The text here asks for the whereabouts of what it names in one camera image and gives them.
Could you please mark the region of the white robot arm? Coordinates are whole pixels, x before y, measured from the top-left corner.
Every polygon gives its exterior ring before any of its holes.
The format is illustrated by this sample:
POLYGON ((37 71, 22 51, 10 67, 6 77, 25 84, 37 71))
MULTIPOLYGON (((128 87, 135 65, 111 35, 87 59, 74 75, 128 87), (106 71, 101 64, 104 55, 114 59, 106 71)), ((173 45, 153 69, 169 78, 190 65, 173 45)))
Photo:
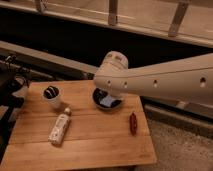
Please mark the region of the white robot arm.
POLYGON ((213 106, 213 53, 128 68, 122 53, 109 52, 94 75, 109 94, 137 94, 213 106))

